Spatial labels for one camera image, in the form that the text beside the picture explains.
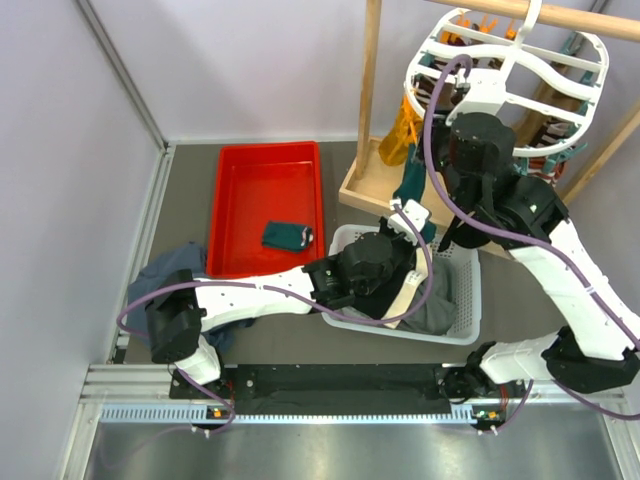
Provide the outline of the white round clip hanger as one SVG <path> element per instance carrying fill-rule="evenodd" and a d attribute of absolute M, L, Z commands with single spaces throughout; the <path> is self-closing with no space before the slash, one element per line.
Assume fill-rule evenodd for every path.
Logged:
<path fill-rule="evenodd" d="M 574 148 L 581 144 L 588 131 L 599 105 L 604 83 L 607 78 L 610 57 L 603 41 L 594 34 L 586 37 L 577 31 L 571 33 L 565 44 L 558 50 L 535 46 L 530 42 L 534 28 L 539 25 L 534 20 L 540 13 L 540 4 L 530 6 L 524 21 L 512 20 L 500 29 L 498 20 L 477 11 L 463 10 L 462 14 L 444 14 L 432 31 L 427 35 L 418 51 L 410 61 L 404 79 L 406 96 L 419 115 L 424 109 L 417 101 L 413 77 L 421 73 L 436 82 L 444 80 L 445 92 L 452 97 L 445 108 L 447 116 L 455 105 L 465 96 L 462 87 L 456 87 L 455 76 L 460 72 L 469 73 L 472 68 L 500 70 L 506 76 L 507 99 L 493 117 L 509 117 L 520 113 L 515 131 L 518 135 L 513 154 L 517 158 L 547 157 Z M 420 66 L 419 61 L 425 53 L 447 61 L 441 70 Z M 525 106 L 534 109 L 534 93 L 543 84 L 550 81 L 551 87 L 560 88 L 559 100 L 543 100 L 542 106 L 555 104 L 561 113 L 546 120 L 533 120 L 533 127 L 524 127 L 520 123 L 527 115 L 536 114 Z"/>

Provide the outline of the teal sock with print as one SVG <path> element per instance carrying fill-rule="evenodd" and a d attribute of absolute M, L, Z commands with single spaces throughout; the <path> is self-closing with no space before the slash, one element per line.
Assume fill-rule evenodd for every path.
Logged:
<path fill-rule="evenodd" d="M 263 231 L 263 247 L 289 252 L 302 252 L 314 240 L 311 226 L 304 224 L 269 221 Z"/>

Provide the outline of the mustard yellow sock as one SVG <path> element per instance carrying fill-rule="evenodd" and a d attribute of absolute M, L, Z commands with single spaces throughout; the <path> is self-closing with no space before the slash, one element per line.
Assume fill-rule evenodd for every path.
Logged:
<path fill-rule="evenodd" d="M 378 153 L 382 162 L 387 166 L 403 164 L 409 155 L 409 148 L 418 142 L 421 127 L 422 118 L 404 96 L 391 130 L 380 142 Z"/>

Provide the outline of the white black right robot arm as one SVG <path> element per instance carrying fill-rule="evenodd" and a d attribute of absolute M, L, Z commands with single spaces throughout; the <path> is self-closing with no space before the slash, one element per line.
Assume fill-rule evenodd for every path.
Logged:
<path fill-rule="evenodd" d="M 488 342 L 463 369 L 487 396 L 515 380 L 552 381 L 571 394 L 630 385 L 639 375 L 639 317 L 591 259 L 555 190 L 512 172 L 512 130 L 486 113 L 447 126 L 427 113 L 420 154 L 453 214 L 446 238 L 471 248 L 495 243 L 535 278 L 564 317 L 558 332 Z"/>

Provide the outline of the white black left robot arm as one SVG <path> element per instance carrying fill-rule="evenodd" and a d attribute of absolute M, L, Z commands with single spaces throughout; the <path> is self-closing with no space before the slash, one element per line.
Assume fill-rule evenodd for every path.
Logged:
<path fill-rule="evenodd" d="M 145 302 L 151 359 L 174 364 L 205 396 L 227 374 L 206 333 L 258 317 L 320 311 L 350 325 L 396 326 L 426 302 L 434 232 L 428 221 L 394 214 L 333 255 L 264 276 L 236 280 L 171 274 Z"/>

